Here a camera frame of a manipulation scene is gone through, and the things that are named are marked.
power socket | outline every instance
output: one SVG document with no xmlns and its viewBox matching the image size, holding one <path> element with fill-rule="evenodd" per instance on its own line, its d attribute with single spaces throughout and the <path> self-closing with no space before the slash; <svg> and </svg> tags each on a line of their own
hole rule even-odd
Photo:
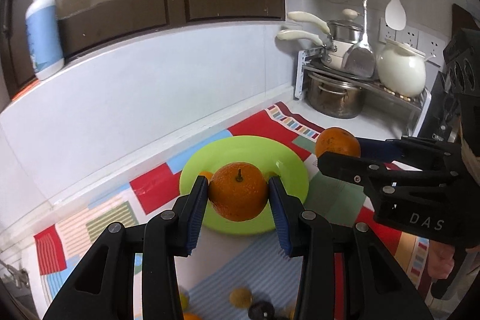
<svg viewBox="0 0 480 320">
<path fill-rule="evenodd" d="M 429 59 L 429 61 L 435 63 L 442 69 L 444 63 L 443 50 L 445 49 L 446 42 L 423 31 L 420 31 L 418 36 L 417 49 L 424 52 L 426 57 L 435 55 L 435 57 Z"/>
<path fill-rule="evenodd" d="M 416 48 L 419 43 L 419 30 L 412 28 L 411 26 L 405 26 L 405 29 L 397 32 L 396 40 L 399 43 L 407 43 L 412 48 Z"/>
<path fill-rule="evenodd" d="M 386 43 L 385 39 L 395 40 L 395 34 L 397 31 L 392 29 L 385 22 L 385 18 L 380 18 L 380 29 L 378 34 L 378 41 L 380 43 Z"/>
</svg>

ceramic pot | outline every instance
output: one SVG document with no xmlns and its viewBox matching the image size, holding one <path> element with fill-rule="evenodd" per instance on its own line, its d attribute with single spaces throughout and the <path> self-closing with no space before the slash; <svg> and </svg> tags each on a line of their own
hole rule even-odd
<svg viewBox="0 0 480 320">
<path fill-rule="evenodd" d="M 425 54 L 408 44 L 386 39 L 377 59 L 381 83 L 405 97 L 416 97 L 425 88 Z"/>
</svg>

green plate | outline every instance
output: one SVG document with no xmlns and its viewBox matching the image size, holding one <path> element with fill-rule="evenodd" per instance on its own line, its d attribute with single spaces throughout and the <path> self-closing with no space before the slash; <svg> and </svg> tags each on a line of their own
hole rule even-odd
<svg viewBox="0 0 480 320">
<path fill-rule="evenodd" d="M 300 198 L 302 203 L 307 198 L 308 174 L 301 159 L 278 141 L 258 136 L 227 137 L 198 150 L 182 170 L 180 194 L 190 193 L 199 172 L 215 172 L 234 162 L 251 163 L 263 173 L 275 172 L 280 175 L 288 194 Z M 257 234 L 275 228 L 269 204 L 254 219 L 234 222 L 218 215 L 208 202 L 203 224 L 215 231 L 236 235 Z"/>
</svg>

striped border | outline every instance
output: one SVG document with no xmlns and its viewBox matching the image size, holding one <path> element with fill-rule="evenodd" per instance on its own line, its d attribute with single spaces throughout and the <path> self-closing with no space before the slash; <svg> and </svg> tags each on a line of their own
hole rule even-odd
<svg viewBox="0 0 480 320">
<path fill-rule="evenodd" d="M 410 260 L 409 268 L 407 275 L 409 276 L 412 283 L 418 289 L 420 285 L 420 279 L 425 269 L 425 264 L 427 260 L 428 254 L 428 246 L 429 241 L 428 239 L 419 238 L 415 240 L 415 246 L 412 254 L 412 258 Z"/>
<path fill-rule="evenodd" d="M 320 135 L 320 132 L 304 125 L 303 121 L 298 121 L 290 115 L 284 115 L 277 104 L 270 106 L 265 111 L 273 121 L 277 121 L 288 130 L 291 130 L 297 135 L 303 136 L 313 142 L 315 142 L 318 135 Z"/>
</svg>

green striped square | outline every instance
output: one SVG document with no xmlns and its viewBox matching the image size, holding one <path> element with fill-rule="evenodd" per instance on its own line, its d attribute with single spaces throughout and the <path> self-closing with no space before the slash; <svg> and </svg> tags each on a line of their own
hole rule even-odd
<svg viewBox="0 0 480 320">
<path fill-rule="evenodd" d="M 91 242 L 93 243 L 95 240 L 97 240 L 105 228 L 110 223 L 114 222 L 122 223 L 125 227 L 138 225 L 138 220 L 135 217 L 135 214 L 128 201 L 114 207 L 113 209 L 110 209 L 108 212 L 98 216 L 96 219 L 87 222 L 86 226 Z"/>
</svg>

